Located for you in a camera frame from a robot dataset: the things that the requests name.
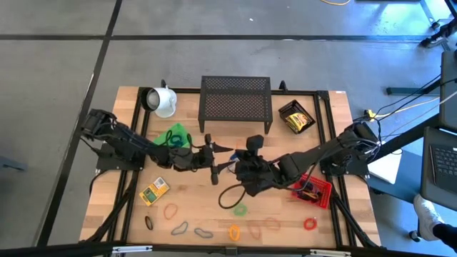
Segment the white sneaker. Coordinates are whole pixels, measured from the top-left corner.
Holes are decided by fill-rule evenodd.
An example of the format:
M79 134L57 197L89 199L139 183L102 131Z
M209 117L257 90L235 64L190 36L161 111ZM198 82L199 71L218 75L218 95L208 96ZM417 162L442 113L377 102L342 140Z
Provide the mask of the white sneaker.
M419 217L419 233L421 238L427 241L438 240L433 234L433 227L444 223L443 219L436 213L433 203L422 198L420 194L414 197L414 210Z

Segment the red container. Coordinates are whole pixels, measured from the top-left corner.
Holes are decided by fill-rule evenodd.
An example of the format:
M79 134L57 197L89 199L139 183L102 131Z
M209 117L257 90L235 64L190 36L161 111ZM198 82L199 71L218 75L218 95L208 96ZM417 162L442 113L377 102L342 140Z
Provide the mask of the red container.
M303 174L301 176L300 180L297 181L293 185L293 187L294 188L301 188L302 185L300 184L300 182L305 181L306 178L308 178L308 174ZM298 198L298 199L300 199L302 201L305 201L307 203L310 203L310 204L319 206L321 208L327 209L328 202L330 201L331 183L329 183L327 181L322 181L322 180L320 180L318 178L314 178L313 176L309 180L309 183L312 183L313 186L315 186L322 193L321 200L319 200L318 202L315 202L315 203L311 203L310 201L305 201L305 200L299 198L298 195L297 195L297 192L295 192L295 191L292 191L292 196L294 196L294 197L296 197L296 198Z

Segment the wooden table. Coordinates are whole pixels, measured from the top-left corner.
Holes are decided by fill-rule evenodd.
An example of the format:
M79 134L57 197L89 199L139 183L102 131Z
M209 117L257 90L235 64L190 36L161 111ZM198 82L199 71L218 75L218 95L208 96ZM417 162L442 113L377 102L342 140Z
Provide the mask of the wooden table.
M137 91L137 87L122 86L119 88L113 113L117 115L120 122L131 123ZM336 133L340 134L352 122L348 99L344 91L330 91L329 94ZM248 136L263 135L265 136L264 146L260 149L259 154L263 155L266 160L274 159L284 153L306 151L319 145L318 126L315 124L302 134L295 135L280 120L277 111L294 99L312 117L316 118L312 97L272 96L273 124L267 136L264 135L262 124L257 122L208 121L206 122L205 133L210 133L217 144L231 148L245 148ZM323 102L321 103L321 110L326 139L329 140L330 135ZM204 135L199 132L198 112L199 94L178 94L177 110L171 118L161 119L155 114L151 114L147 138L154 140L159 134L179 122L193 136L194 144L203 144ZM141 129L143 115L142 110L137 126L138 132ZM227 162L231 154L231 152L215 154L216 163ZM100 176L94 183L80 239L91 236L113 208L119 174L119 171L109 171ZM315 171L313 175L325 180L318 171ZM138 193L159 176L164 178L171 190L155 204L148 207L138 197ZM355 176L346 176L345 178L351 213L370 239L380 244L367 185ZM225 170L219 176L219 184L212 186L208 168L201 169L196 173L190 171L179 173L172 169L159 168L149 158L146 158L144 170L139 175L127 241L129 243L171 245L336 247L330 211L292 198L290 191L270 189L260 193L255 198L246 195L242 203L247 206L248 213L242 217L234 215L233 209L220 208L218 205L220 192L236 183L238 181L235 176ZM222 204L234 203L241 193L241 188L229 191L223 197ZM164 209L169 203L175 203L179 209L171 220L166 220ZM154 222L153 231L146 228L144 222L146 215L150 216ZM339 217L343 242L347 244L344 218L341 214ZM276 230L277 224L266 221L267 218L274 218L279 221L281 228ZM303 221L306 218L316 218L318 221L317 228L312 231L304 230ZM124 211L119 215L115 239L120 238L123 219ZM189 223L187 232L172 236L171 231L183 221ZM229 238L229 227L232 224L241 228L241 237L237 242ZM255 239L250 234L248 226L251 227L254 234L261 233L260 239ZM194 233L195 228L211 231L214 237L211 239L200 238Z

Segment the rubber band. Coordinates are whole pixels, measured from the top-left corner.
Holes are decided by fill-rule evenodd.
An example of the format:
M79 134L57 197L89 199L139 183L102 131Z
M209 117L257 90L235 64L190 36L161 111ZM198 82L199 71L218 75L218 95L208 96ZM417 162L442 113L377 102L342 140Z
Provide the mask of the rubber band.
M244 204L239 203L236 205L235 209L233 210L233 213L237 216L245 216L246 213L248 213L248 207L246 207Z
M146 223L146 227L152 231L154 229L154 225L152 224L151 218L149 216L144 216L144 222Z
M317 220L316 218L307 218L304 222L303 222L303 227L307 230L307 231L311 231L313 229L315 229L317 227Z
M195 228L194 229L194 233L199 235L201 238L205 238L205 239L208 239L208 238L213 238L214 235L212 232L210 231L205 231L201 228Z
M184 224L186 224L186 227L184 228L183 231L176 231L176 230L179 230ZM181 225L175 227L172 231L171 231L171 235L172 236L177 236L177 235L181 235L183 233L185 233L187 231L187 227L189 227L189 224L187 223L187 221L184 221L183 223L181 223Z
M252 228L254 228L254 227L258 229L258 234L257 235L253 232ZM256 240L260 239L260 237L262 235L262 231L260 229L260 226L257 224L257 222L248 221L248 230L249 230L249 233L251 234L251 236L254 239L256 239Z
M238 241L240 240L240 227L238 225L232 225L230 226L230 229L228 230L228 235L230 236L230 239L232 241Z
M167 209L168 207L170 207L170 206L174 206L174 207L175 207L175 211L173 212L173 214L172 214L170 217L167 217L167 216L166 216L166 209ZM167 205L165 206L165 209L164 209L164 217L165 217L165 219L166 219L167 221L169 221L169 220L171 220L171 218L173 218L173 217L176 215L177 212L178 212L178 206L177 206L176 204L174 204L174 203L169 203L169 204L167 204Z
M275 227L269 226L269 225L268 225L268 222L269 222L269 221L273 221L274 223L276 223L277 226L275 226ZM278 221L277 219L275 219L275 218L271 218L271 217L270 217L270 218L266 218L264 222L265 222L265 227L266 227L267 229L270 229L270 230L273 230L273 231L278 231L278 230L281 229L281 222L279 222L279 221Z

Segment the concrete floor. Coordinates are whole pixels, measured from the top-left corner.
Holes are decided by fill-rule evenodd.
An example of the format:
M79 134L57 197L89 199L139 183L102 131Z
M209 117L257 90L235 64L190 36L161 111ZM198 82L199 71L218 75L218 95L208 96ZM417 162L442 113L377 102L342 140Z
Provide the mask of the concrete floor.
M0 34L104 34L114 2L1 1ZM448 18L443 1L427 2L436 19ZM422 35L431 32L428 27L418 3L124 0L114 33ZM32 244L100 45L0 41L0 156L29 165L25 172L0 172L0 248ZM399 99L385 95L386 87L422 86L438 75L441 52L402 42L112 41L91 107L110 110L119 86L158 86L165 79L171 86L192 87L199 86L202 75L270 76L273 85L285 80L291 89L345 90L357 117ZM386 119L382 134L429 108ZM421 141L405 147L417 154L421 148ZM78 240L95 163L92 152L80 145L50 243ZM411 204L390 196L372 196L372 202L383 246L453 255L441 242L414 243L405 237L416 229ZM438 208L456 225L455 212Z

